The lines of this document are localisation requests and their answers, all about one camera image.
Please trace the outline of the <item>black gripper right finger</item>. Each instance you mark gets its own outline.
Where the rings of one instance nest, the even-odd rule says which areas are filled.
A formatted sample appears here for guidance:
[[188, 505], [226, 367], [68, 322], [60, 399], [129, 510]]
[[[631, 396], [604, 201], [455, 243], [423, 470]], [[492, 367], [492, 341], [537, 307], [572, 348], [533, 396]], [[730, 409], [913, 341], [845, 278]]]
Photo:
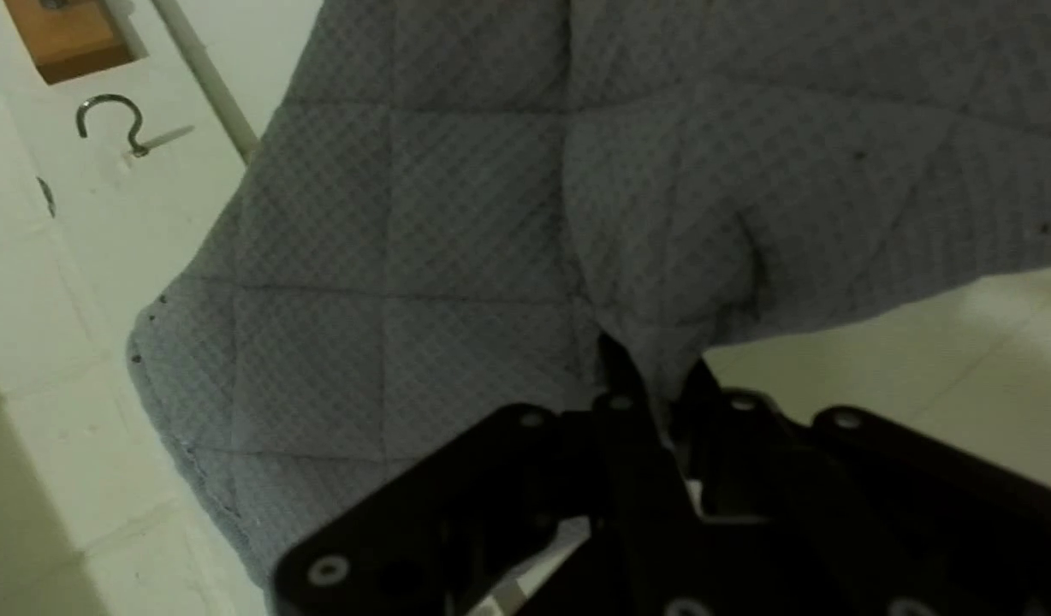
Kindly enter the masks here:
[[1051, 485], [836, 405], [808, 423], [706, 364], [669, 433], [712, 523], [793, 538], [833, 616], [1051, 616]]

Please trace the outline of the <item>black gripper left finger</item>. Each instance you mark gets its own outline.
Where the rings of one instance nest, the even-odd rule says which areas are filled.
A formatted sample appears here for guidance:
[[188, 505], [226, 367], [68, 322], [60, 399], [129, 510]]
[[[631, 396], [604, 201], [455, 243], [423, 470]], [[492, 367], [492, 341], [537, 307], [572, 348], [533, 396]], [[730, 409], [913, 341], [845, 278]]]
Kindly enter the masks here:
[[281, 616], [465, 616], [568, 519], [588, 538], [528, 616], [707, 616], [695, 510], [631, 352], [600, 347], [586, 409], [507, 405], [292, 547]]

